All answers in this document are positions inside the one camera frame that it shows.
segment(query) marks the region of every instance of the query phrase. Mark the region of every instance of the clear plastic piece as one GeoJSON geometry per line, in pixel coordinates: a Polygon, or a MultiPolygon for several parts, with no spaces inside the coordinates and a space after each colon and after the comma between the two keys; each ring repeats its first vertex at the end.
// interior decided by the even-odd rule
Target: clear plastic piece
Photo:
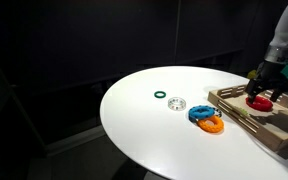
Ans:
{"type": "Polygon", "coordinates": [[[168,100],[168,107],[174,111],[182,111],[186,107],[186,102],[182,98],[173,97],[168,100]]]}

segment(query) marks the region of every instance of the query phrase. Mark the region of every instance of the table surface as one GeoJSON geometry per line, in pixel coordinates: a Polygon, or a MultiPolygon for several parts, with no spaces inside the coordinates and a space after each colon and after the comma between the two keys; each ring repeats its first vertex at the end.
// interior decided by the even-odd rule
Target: table surface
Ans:
{"type": "Polygon", "coordinates": [[[188,120],[188,110],[210,105],[211,90],[247,84],[234,74],[197,67],[171,66],[131,74],[104,95],[100,116],[113,143],[129,158],[169,179],[283,179],[288,159],[279,157],[226,115],[218,134],[188,120]],[[157,99],[154,92],[164,91],[157,99]],[[168,99],[180,97],[186,109],[173,111],[168,99]]]}

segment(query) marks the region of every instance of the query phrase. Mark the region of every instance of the red object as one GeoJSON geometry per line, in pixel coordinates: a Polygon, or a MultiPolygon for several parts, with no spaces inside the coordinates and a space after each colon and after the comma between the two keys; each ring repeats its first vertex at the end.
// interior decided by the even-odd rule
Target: red object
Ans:
{"type": "Polygon", "coordinates": [[[259,111],[267,112],[267,111],[270,111],[273,107],[273,103],[270,100],[260,97],[260,96],[255,97],[253,104],[248,102],[248,97],[245,100],[246,100],[246,104],[249,107],[259,110],[259,111]]]}

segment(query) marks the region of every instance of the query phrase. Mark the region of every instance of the blue ring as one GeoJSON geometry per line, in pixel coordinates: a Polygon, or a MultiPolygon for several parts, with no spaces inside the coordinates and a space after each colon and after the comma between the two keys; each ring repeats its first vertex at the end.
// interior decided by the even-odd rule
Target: blue ring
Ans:
{"type": "Polygon", "coordinates": [[[205,119],[214,115],[214,108],[209,106],[195,106],[189,110],[189,119],[205,119]]]}

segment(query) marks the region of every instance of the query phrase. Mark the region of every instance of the wooden box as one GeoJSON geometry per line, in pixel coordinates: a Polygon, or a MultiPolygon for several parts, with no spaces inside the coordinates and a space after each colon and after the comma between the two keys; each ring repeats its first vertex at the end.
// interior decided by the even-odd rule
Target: wooden box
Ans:
{"type": "MultiPolygon", "coordinates": [[[[271,150],[288,147],[288,96],[282,94],[271,112],[261,112],[246,104],[245,88],[241,85],[210,91],[208,100],[271,150]]],[[[269,98],[271,94],[265,91],[259,95],[269,98]]]]}

